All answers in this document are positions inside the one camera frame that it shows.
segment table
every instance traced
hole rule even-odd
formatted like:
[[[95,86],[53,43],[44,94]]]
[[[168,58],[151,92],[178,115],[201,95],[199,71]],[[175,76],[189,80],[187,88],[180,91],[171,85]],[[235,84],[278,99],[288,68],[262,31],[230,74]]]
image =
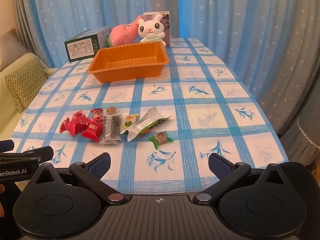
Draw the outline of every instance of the table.
[[[226,65],[197,39],[176,38],[161,76],[99,83],[85,74],[92,59],[67,63],[47,80],[12,134],[14,152],[50,145],[55,167],[88,162],[103,152],[111,168],[102,181],[128,194],[201,191],[216,181],[208,157],[216,152],[252,167],[288,161],[253,96]],[[115,106],[124,116],[156,106],[171,118],[131,142],[104,146],[59,133],[63,120],[82,109]],[[166,130],[174,142],[155,150],[148,137]]]

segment finger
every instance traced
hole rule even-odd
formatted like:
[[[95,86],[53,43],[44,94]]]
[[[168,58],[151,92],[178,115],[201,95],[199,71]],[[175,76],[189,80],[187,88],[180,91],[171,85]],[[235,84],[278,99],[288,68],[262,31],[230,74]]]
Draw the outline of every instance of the finger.
[[[0,217],[2,217],[2,218],[4,217],[4,210],[3,210],[1,203],[0,203]]]

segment snack packet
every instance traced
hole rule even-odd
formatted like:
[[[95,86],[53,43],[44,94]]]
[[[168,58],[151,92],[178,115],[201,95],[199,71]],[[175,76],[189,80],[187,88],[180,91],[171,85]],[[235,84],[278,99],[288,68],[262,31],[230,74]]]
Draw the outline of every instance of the snack packet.
[[[75,136],[77,133],[83,132],[88,127],[88,118],[83,114],[80,117],[72,119],[70,122],[65,123],[65,128],[68,132]]]
[[[90,111],[92,113],[92,121],[103,122],[102,108],[93,108]]]
[[[159,123],[168,120],[169,117],[163,117],[159,114],[155,106],[151,107],[148,112],[138,121],[130,125],[127,129],[123,130],[121,134],[128,134],[127,140],[131,141],[140,134],[146,133],[152,127]]]
[[[153,145],[155,146],[156,150],[159,148],[159,145],[162,145],[168,142],[173,142],[173,140],[167,136],[166,131],[156,133],[153,136],[150,136],[149,141],[153,142]]]
[[[88,127],[81,135],[85,138],[89,138],[96,142],[100,142],[99,137],[102,133],[102,129],[103,129],[102,123],[88,120]]]
[[[70,122],[70,118],[69,118],[69,117],[61,123],[59,132],[63,132],[63,131],[66,130],[65,125],[66,125],[66,123],[68,123],[68,122]]]
[[[117,144],[120,137],[121,115],[107,114],[103,119],[102,140],[103,144]]]
[[[73,119],[76,119],[76,118],[78,118],[78,117],[81,117],[83,114],[82,114],[82,110],[79,110],[78,112],[76,112],[76,113],[74,113],[73,115],[72,115],[72,119],[71,120],[73,120]]]
[[[125,118],[123,129],[127,129],[130,125],[135,123],[137,118],[138,118],[138,116],[139,116],[139,114],[129,114],[129,115],[127,115],[127,117]]]

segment lace trim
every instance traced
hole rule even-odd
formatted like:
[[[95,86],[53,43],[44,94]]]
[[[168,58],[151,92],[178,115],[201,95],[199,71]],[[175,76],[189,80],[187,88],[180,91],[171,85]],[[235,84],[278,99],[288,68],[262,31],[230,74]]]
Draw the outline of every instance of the lace trim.
[[[298,127],[300,129],[300,132],[302,132],[302,134],[305,136],[305,138],[315,147],[317,147],[318,149],[320,149],[320,146],[316,145],[307,135],[306,133],[304,132],[304,130],[302,130],[302,128],[300,127],[300,124],[299,124],[299,118],[297,118],[297,124],[298,124]]]

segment green box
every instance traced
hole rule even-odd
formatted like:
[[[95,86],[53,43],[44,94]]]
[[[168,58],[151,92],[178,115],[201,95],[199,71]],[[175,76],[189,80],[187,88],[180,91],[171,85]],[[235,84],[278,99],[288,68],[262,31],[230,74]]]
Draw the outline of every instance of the green box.
[[[99,49],[109,47],[108,38],[110,32],[111,27],[105,26],[80,32],[66,40],[64,45],[69,62],[93,58]]]

